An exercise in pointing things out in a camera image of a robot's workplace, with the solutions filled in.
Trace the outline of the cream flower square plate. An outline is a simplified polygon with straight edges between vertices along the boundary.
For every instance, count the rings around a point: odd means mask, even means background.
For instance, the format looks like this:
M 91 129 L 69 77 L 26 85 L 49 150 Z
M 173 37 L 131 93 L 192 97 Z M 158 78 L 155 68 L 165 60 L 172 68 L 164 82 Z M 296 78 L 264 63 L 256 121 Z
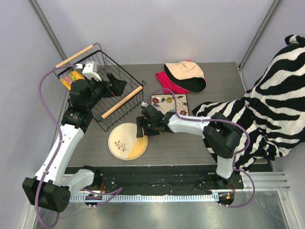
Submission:
M 151 104 L 163 114 L 167 112 L 175 112 L 180 115 L 189 115 L 189 105 L 187 95 L 176 94 L 176 102 L 171 94 L 155 94 L 151 96 Z

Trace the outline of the orange dotted round plate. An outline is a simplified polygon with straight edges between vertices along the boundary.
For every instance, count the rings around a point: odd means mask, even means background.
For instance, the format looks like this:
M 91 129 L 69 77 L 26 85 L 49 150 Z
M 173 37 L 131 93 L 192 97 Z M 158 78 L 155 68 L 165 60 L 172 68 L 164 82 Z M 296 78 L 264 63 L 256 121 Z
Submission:
M 136 137 L 137 125 L 124 123 L 115 127 L 108 138 L 110 152 L 120 160 L 134 160 L 140 157 L 148 146 L 148 137 Z

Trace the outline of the green dotted round plate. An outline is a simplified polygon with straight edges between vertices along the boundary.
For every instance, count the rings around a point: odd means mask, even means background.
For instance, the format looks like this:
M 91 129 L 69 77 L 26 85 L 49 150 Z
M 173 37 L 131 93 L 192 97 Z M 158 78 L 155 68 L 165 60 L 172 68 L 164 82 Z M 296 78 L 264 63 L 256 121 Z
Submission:
M 76 80 L 85 80 L 84 76 L 78 71 L 71 71 L 68 76 L 73 82 Z

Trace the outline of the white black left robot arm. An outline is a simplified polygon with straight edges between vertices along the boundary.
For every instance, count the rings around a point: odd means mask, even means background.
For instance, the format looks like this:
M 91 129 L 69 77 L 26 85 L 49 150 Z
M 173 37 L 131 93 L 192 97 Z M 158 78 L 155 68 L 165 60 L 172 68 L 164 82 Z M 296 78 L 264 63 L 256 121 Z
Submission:
M 32 205 L 55 212 L 63 212 L 70 197 L 83 188 L 97 190 L 102 183 L 100 170 L 83 166 L 64 179 L 63 175 L 75 147 L 86 133 L 93 119 L 92 109 L 102 98 L 122 95 L 126 81 L 118 80 L 112 73 L 102 79 L 78 79 L 71 83 L 69 108 L 61 121 L 58 144 L 33 178 L 25 178 L 22 188 Z

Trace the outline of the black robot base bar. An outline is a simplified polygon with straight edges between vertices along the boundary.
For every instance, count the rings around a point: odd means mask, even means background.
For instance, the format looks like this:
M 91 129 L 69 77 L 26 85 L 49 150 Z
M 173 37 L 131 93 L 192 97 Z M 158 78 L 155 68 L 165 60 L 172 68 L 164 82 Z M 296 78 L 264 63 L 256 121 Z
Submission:
M 216 175 L 215 165 L 95 167 L 97 180 L 87 189 L 122 195 L 205 195 L 212 190 L 241 190 L 242 178 L 234 173 L 229 181 Z

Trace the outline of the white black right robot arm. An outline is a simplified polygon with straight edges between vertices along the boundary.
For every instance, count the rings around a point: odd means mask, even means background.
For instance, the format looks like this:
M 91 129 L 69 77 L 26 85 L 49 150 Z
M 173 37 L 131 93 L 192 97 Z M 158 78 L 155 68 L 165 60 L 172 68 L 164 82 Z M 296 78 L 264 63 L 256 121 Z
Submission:
M 246 135 L 246 150 L 250 143 L 247 131 L 239 124 L 226 119 L 221 113 L 213 116 L 185 116 L 176 112 L 163 114 L 153 105 L 142 108 L 141 116 L 136 118 L 137 138 L 154 136 L 160 133 L 187 133 L 203 137 L 217 155 L 215 182 L 220 188 L 231 185 L 235 165 L 235 150 L 240 144 L 242 134 Z

